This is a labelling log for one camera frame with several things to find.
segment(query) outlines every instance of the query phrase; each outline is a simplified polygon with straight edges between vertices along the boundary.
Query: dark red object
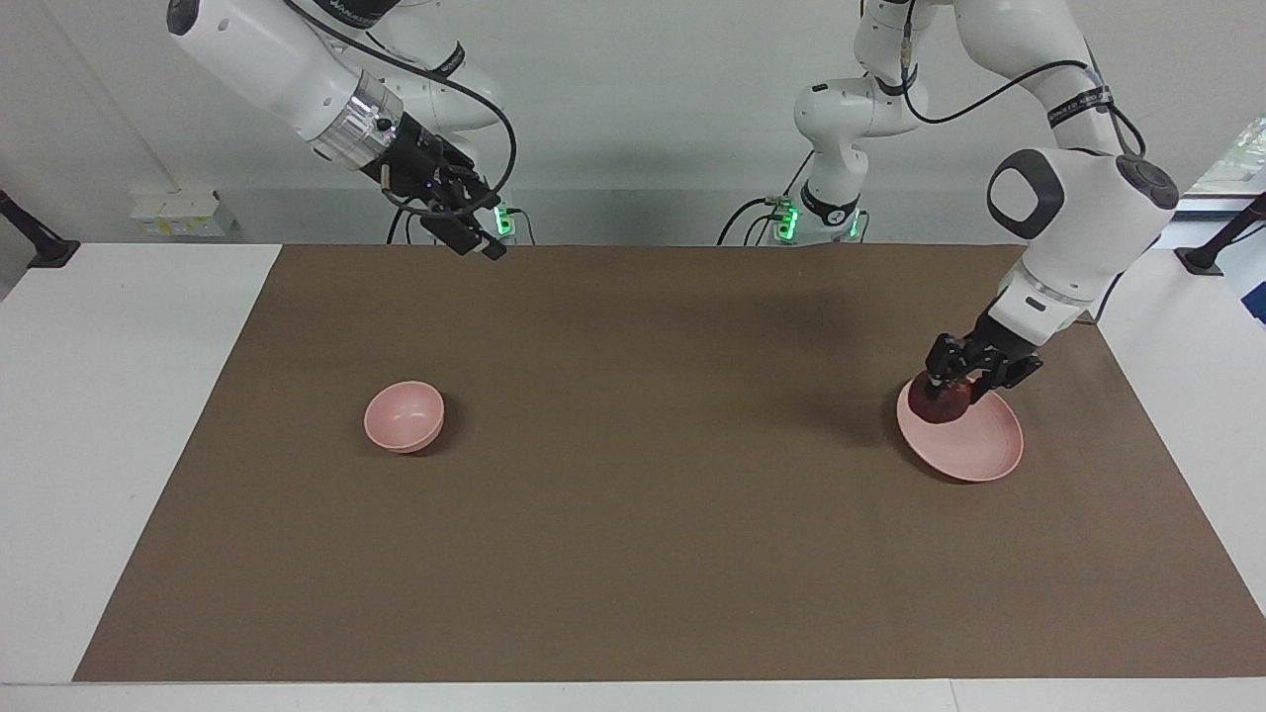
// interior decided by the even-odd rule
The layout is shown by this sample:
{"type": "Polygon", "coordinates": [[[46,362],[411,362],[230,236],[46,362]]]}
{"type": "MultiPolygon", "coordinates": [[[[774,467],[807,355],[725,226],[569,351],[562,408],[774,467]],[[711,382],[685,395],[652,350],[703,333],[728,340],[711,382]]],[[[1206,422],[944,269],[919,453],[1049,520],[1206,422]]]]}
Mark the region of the dark red object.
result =
{"type": "Polygon", "coordinates": [[[928,376],[927,371],[923,371],[910,385],[908,403],[915,416],[929,423],[952,423],[963,417],[967,408],[971,408],[971,384],[951,384],[937,394],[937,389],[932,385],[932,378],[928,376]]]}

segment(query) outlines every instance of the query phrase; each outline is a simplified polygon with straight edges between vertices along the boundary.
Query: white wall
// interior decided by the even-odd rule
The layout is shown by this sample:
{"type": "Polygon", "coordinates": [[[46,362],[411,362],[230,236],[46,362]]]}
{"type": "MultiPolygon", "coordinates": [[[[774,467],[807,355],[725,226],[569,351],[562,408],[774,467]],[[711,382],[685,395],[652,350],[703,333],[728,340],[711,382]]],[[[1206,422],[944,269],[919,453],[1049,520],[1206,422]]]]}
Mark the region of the white wall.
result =
{"type": "MultiPolygon", "coordinates": [[[[1260,0],[1072,0],[1152,158],[1190,185],[1266,106],[1260,0]]],[[[376,242],[390,210],[313,157],[167,37],[161,0],[0,1],[0,186],[68,237],[139,239],[132,190],[222,191],[248,239],[376,242]]],[[[856,75],[847,0],[452,0],[471,57],[506,86],[523,143],[515,199],[552,242],[708,243],[747,196],[776,193],[806,146],[801,86],[856,75]]],[[[933,111],[999,84],[947,11],[923,75],[933,111]]],[[[870,142],[872,238],[1006,239],[984,210],[993,167],[1050,144],[1017,91],[970,119],[870,142]]],[[[481,132],[485,167],[503,152],[481,132]]]]}

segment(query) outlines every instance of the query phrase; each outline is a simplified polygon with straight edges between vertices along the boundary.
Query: green light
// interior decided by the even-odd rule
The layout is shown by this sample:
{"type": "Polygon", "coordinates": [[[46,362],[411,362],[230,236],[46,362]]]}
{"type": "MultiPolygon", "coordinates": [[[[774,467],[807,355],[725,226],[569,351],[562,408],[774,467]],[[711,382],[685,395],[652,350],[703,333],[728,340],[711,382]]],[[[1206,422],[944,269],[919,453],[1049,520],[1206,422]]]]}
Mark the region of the green light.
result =
{"type": "Polygon", "coordinates": [[[784,200],[781,204],[782,220],[779,223],[779,239],[782,242],[795,242],[795,228],[800,222],[800,210],[791,205],[789,200],[784,200]]]}
{"type": "Polygon", "coordinates": [[[514,233],[514,218],[505,212],[505,208],[496,207],[492,210],[496,214],[496,229],[501,233],[501,237],[514,233]]]}

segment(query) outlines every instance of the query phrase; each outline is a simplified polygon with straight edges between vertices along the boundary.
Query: pink plate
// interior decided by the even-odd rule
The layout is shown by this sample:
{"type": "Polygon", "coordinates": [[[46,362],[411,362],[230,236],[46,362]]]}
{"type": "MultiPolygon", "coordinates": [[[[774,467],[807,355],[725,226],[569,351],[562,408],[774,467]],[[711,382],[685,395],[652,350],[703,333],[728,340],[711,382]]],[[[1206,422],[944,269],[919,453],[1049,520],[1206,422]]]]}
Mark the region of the pink plate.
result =
{"type": "Polygon", "coordinates": [[[1010,405],[996,393],[952,423],[934,426],[914,414],[910,384],[896,400],[896,423],[910,448],[956,480],[987,483],[1012,474],[1024,456],[1024,431],[1010,405]]]}

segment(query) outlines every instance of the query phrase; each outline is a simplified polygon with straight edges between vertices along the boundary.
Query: black stand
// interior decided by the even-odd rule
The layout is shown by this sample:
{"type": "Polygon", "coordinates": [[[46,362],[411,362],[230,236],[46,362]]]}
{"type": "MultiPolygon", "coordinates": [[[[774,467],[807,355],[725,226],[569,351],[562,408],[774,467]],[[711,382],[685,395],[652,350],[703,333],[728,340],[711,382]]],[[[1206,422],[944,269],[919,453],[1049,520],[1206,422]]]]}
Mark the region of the black stand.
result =
{"type": "Polygon", "coordinates": [[[1266,220],[1266,193],[1258,195],[1251,205],[1227,223],[1227,227],[1222,228],[1204,247],[1181,247],[1174,252],[1179,256],[1182,266],[1193,275],[1220,277],[1222,270],[1218,269],[1218,255],[1222,255],[1223,250],[1231,247],[1236,242],[1236,238],[1243,234],[1253,223],[1261,220],[1266,220]]]}
{"type": "Polygon", "coordinates": [[[30,269],[57,269],[66,266],[78,250],[80,243],[73,239],[62,239],[48,226],[37,220],[30,213],[23,210],[16,203],[9,199],[9,194],[0,190],[0,214],[18,228],[32,245],[35,246],[35,258],[28,265],[30,269]]]}

